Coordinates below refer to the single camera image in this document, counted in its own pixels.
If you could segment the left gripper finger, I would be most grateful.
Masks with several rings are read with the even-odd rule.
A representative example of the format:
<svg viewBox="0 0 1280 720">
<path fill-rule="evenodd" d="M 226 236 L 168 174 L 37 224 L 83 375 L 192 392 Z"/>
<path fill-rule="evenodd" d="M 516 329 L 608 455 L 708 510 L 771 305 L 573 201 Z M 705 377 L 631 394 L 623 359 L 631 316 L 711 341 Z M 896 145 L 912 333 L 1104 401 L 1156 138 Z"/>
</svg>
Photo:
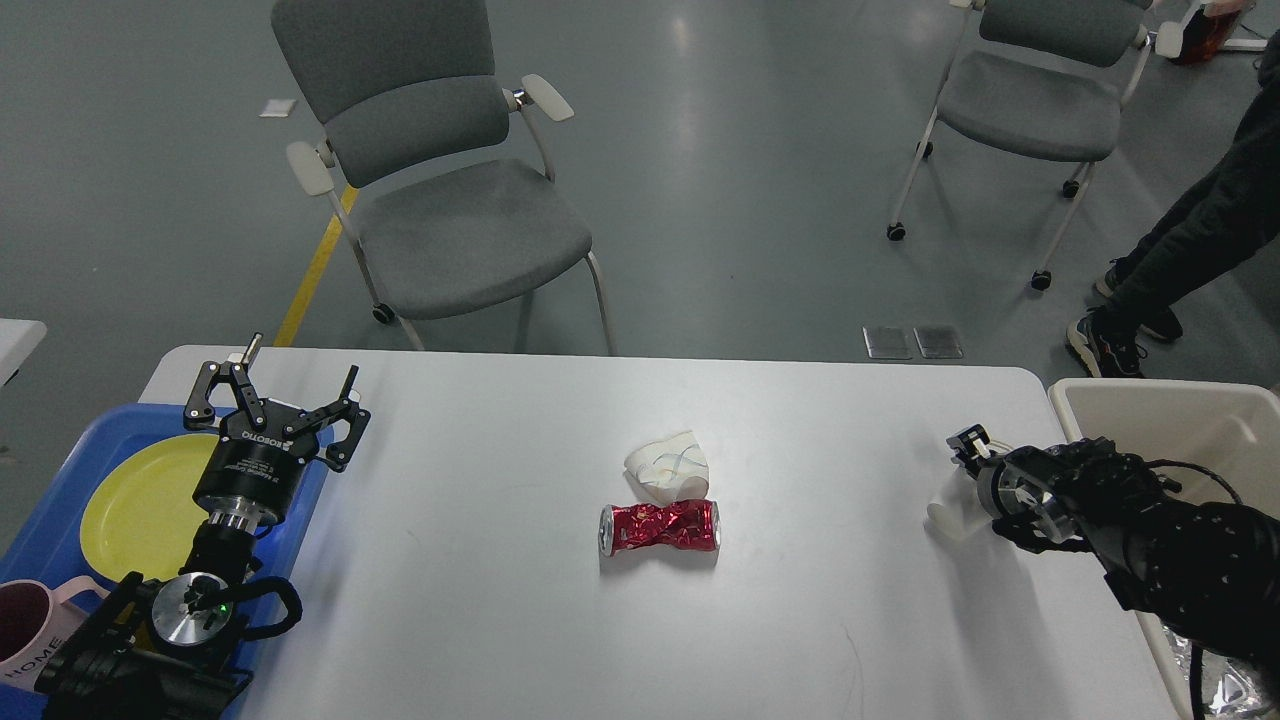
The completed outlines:
<svg viewBox="0 0 1280 720">
<path fill-rule="evenodd" d="M 291 442 L 287 452 L 301 464 L 319 459 L 330 470 L 343 473 L 355 456 L 360 441 L 371 420 L 371 413 L 362 409 L 355 391 L 355 380 L 360 368 L 351 365 L 339 397 L 321 407 L 301 411 L 285 424 L 285 441 Z M 317 433 L 328 427 L 344 423 L 347 434 L 321 448 L 316 441 Z"/>
<path fill-rule="evenodd" d="M 183 427 L 186 430 L 212 430 L 227 433 L 237 423 L 247 420 L 251 429 L 261 430 L 266 425 L 265 401 L 259 396 L 250 368 L 262 343 L 262 333 L 253 333 L 239 354 L 227 360 L 201 363 L 197 377 L 183 407 Z M 236 401 L 236 410 L 215 424 L 215 410 L 211 395 L 219 386 L 228 386 Z"/>
</svg>

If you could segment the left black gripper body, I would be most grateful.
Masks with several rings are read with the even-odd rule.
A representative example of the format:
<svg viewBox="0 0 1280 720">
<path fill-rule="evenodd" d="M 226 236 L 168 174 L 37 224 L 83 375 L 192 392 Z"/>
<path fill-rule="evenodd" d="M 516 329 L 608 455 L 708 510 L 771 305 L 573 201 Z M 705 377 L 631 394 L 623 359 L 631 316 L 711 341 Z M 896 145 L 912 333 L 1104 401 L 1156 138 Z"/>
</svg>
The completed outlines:
<svg viewBox="0 0 1280 720">
<path fill-rule="evenodd" d="M 220 432 L 192 500 L 212 514 L 242 498 L 259 511 L 259 524 L 279 525 L 319 447 L 314 432 L 292 439 L 243 428 Z"/>
</svg>

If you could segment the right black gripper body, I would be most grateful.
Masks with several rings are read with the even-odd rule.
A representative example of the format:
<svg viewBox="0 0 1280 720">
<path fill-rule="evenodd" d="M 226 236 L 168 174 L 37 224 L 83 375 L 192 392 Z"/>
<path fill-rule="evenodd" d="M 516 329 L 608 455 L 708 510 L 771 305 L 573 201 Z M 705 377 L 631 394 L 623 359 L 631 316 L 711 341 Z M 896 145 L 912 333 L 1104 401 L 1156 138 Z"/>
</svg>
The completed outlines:
<svg viewBox="0 0 1280 720">
<path fill-rule="evenodd" d="M 1033 446 L 975 460 L 975 493 L 992 518 L 991 529 L 1025 551 L 1074 551 L 1076 524 L 1053 492 L 1065 465 Z"/>
</svg>

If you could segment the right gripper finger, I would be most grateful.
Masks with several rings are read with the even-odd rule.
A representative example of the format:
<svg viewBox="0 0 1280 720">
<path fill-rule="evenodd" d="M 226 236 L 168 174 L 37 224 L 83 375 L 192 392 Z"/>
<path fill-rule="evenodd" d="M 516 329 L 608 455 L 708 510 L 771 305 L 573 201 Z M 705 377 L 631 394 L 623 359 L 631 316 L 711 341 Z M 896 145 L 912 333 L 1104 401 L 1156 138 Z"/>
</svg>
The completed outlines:
<svg viewBox="0 0 1280 720">
<path fill-rule="evenodd" d="M 952 461 L 965 473 L 982 473 L 996 465 L 996 452 L 983 425 L 968 427 L 946 439 Z"/>
</svg>

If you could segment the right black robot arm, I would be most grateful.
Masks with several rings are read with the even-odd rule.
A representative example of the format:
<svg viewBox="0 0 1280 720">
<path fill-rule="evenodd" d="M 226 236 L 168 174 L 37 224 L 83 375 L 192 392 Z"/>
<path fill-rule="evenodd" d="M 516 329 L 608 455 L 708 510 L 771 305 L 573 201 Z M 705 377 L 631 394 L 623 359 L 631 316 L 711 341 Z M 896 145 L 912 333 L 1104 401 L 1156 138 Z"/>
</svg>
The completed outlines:
<svg viewBox="0 0 1280 720">
<path fill-rule="evenodd" d="M 1190 643 L 1188 694 L 1202 706 L 1203 657 L 1253 667 L 1277 693 L 1277 520 L 1231 492 L 1192 503 L 1167 459 L 1106 437 L 1000 450 L 983 425 L 947 441 L 996 536 L 1029 553 L 1091 553 L 1121 609 L 1147 612 Z"/>
</svg>

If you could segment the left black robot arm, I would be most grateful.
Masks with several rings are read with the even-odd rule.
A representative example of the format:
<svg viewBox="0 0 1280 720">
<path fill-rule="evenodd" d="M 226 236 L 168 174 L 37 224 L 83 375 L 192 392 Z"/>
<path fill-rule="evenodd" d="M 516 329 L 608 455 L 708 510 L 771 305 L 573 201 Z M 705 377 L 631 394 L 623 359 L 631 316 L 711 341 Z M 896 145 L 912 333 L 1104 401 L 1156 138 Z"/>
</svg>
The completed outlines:
<svg viewBox="0 0 1280 720">
<path fill-rule="evenodd" d="M 38 674 L 46 719 L 219 719 L 253 673 L 244 644 L 285 634 L 303 616 L 294 585 L 256 557 L 283 524 L 311 462 L 342 473 L 370 421 L 352 366 L 338 397 L 306 410 L 259 395 L 261 343 L 205 363 L 183 409 L 187 430 L 218 439 L 192 493 L 206 519 L 169 578 L 129 571 Z"/>
</svg>

